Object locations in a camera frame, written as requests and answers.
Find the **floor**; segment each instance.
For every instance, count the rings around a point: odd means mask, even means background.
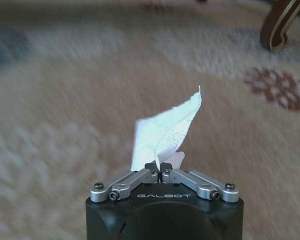
[[[135,121],[198,85],[181,168],[236,183],[243,239],[300,240],[300,18],[269,53],[262,2],[37,2],[0,4],[0,240],[85,239]]]

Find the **carpet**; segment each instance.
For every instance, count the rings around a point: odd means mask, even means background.
[[[202,105],[181,166],[232,181],[243,239],[300,240],[300,18],[259,45],[250,0],[0,4],[0,240],[83,240],[85,199],[131,164],[135,121]]]

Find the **carpet pattern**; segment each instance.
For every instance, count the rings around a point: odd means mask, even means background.
[[[300,18],[269,53],[258,1],[21,2],[0,4],[0,240],[85,239],[135,121],[198,85],[181,168],[236,184],[243,239],[300,240]]]

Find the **brown floral pattern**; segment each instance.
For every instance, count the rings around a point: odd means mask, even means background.
[[[300,111],[300,79],[274,69],[252,69],[246,72],[244,82],[251,91],[274,105]]]

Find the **patterned rug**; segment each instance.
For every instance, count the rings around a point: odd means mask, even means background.
[[[130,168],[135,121],[198,85],[181,168],[236,183],[245,240],[300,240],[300,18],[270,53],[268,11],[0,4],[0,240],[85,239],[85,199]]]

